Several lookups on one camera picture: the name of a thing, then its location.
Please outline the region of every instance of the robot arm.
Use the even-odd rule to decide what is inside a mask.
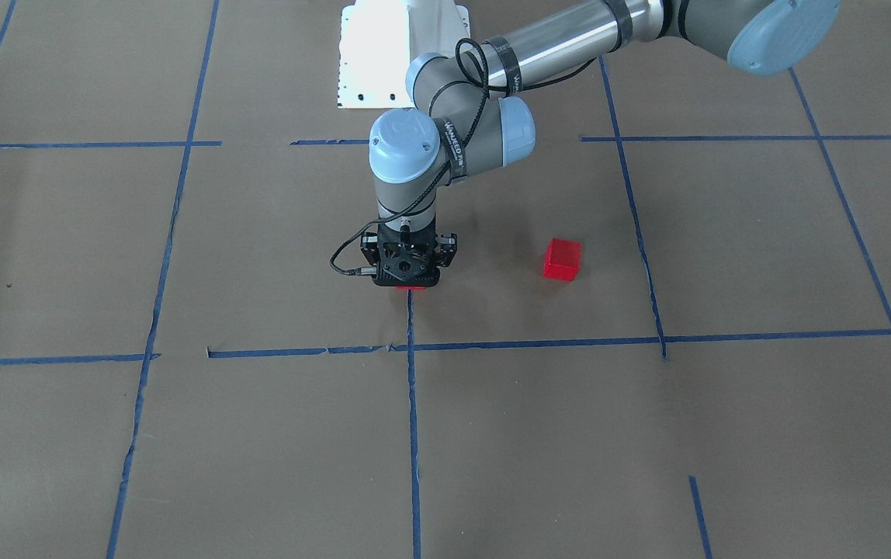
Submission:
[[[332,268],[378,286],[434,286],[457,247],[454,234],[435,233],[436,189],[517,162],[535,146],[518,92],[662,36],[680,36],[751,74],[778,74],[818,45],[838,8],[838,0],[587,0],[482,45],[460,41],[452,56],[422,54],[407,70],[418,110],[387,111],[370,132],[380,219],[339,249],[360,238],[370,266],[339,269],[336,252]],[[373,225],[377,232],[367,232]]]

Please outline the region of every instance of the light blue joint cap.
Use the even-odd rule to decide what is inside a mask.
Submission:
[[[535,149],[535,120],[521,98],[502,98],[501,134],[504,166],[521,161]]]
[[[821,43],[838,14],[839,0],[776,0],[736,36],[729,64],[756,75],[787,70]]]
[[[421,69],[425,67],[425,64],[428,64],[428,61],[439,59],[439,57],[443,57],[442,54],[424,53],[421,54],[421,56],[418,56],[417,59],[411,61],[411,66],[407,67],[407,77],[404,79],[404,86],[407,95],[411,98],[411,102],[414,102],[414,81],[417,81]]]
[[[438,156],[439,130],[420,110],[388,110],[370,130],[370,169],[389,184],[417,179]]]

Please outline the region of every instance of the red block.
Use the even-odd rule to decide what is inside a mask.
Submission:
[[[575,241],[564,241],[553,238],[546,250],[546,261],[542,266],[542,275],[553,280],[573,282],[580,272],[580,257],[584,246]]]

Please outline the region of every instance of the silver metal tube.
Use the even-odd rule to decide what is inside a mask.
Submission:
[[[661,0],[622,0],[631,17],[631,39],[652,41],[663,27]],[[605,0],[587,0],[504,36],[518,58],[522,84],[552,78],[614,50],[619,43],[619,21]],[[504,64],[496,50],[485,47],[491,85],[507,85]]]

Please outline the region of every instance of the gray floor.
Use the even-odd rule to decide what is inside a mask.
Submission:
[[[891,557],[891,0],[528,93],[411,296],[326,266],[346,3],[0,0],[0,557]]]

